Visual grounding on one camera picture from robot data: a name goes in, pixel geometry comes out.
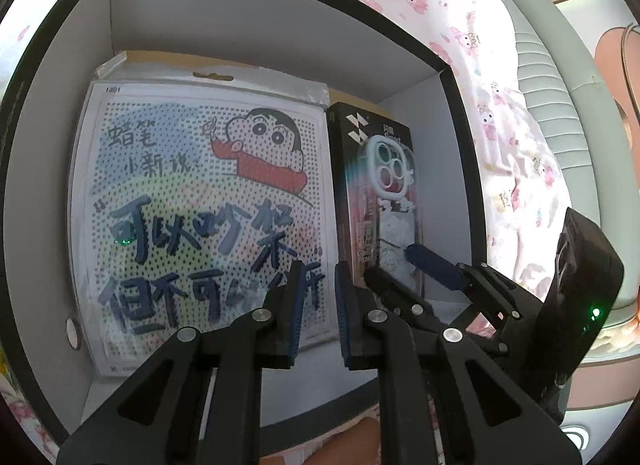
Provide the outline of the person right hand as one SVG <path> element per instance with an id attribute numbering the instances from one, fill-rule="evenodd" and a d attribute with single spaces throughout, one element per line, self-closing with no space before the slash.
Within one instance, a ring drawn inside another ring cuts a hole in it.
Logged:
<path id="1" fill-rule="evenodd" d="M 293 450 L 262 457 L 261 464 L 378 464 L 380 458 L 380 423 L 371 416 L 334 433 L 325 441 L 311 442 Z"/>

